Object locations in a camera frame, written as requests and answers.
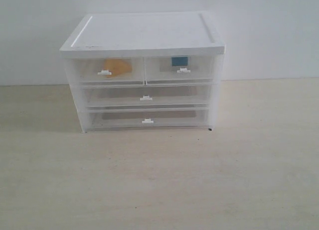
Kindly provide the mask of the yellow cheese wedge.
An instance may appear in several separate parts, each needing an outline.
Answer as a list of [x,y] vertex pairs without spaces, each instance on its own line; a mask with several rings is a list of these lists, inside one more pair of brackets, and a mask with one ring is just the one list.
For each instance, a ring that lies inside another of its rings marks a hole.
[[123,59],[106,59],[102,71],[109,72],[107,78],[112,78],[131,73],[132,65]]

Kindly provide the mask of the white plastic drawer cabinet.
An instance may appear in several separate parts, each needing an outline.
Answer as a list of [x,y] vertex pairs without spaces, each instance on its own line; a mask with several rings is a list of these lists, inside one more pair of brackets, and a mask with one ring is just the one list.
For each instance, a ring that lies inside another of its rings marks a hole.
[[[199,127],[213,130],[216,123],[219,86],[225,49],[225,44],[215,29],[209,13],[205,11],[186,11],[88,14],[80,21],[72,34],[61,46],[60,53],[64,61],[69,87],[83,132],[119,129],[91,129],[89,127],[89,124],[91,123],[89,113],[175,108],[208,109],[208,117],[211,125]],[[214,56],[214,80],[209,83],[149,85],[147,84],[145,77],[143,85],[128,84],[111,86],[82,85],[75,78],[74,61],[77,59],[142,58],[145,69],[146,58],[169,56]],[[211,92],[208,103],[187,105],[115,106],[91,109],[85,107],[84,102],[84,88],[184,85],[210,85]]]

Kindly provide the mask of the clear drawer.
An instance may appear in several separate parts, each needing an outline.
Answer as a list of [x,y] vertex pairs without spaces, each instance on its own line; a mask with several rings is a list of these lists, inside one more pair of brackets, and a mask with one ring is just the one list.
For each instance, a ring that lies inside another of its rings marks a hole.
[[188,56],[186,67],[173,67],[171,57],[145,59],[145,77],[149,85],[177,83],[206,83],[215,77],[214,56]]
[[206,108],[175,108],[89,113],[91,129],[210,126]]
[[82,85],[143,85],[142,58],[77,59],[75,78]]
[[206,104],[210,85],[84,88],[85,107]]

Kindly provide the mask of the clear bottom drawer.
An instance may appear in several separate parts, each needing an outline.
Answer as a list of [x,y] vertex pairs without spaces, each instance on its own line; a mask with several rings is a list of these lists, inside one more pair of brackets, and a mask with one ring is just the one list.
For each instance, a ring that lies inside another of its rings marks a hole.
[[89,113],[91,129],[210,126],[206,108],[175,108]]

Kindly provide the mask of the white blue pill bottle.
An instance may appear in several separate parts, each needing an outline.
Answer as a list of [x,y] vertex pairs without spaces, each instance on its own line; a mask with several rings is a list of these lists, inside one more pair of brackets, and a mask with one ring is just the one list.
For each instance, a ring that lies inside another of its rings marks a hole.
[[190,63],[190,58],[187,56],[171,57],[171,65],[173,67],[186,67]]

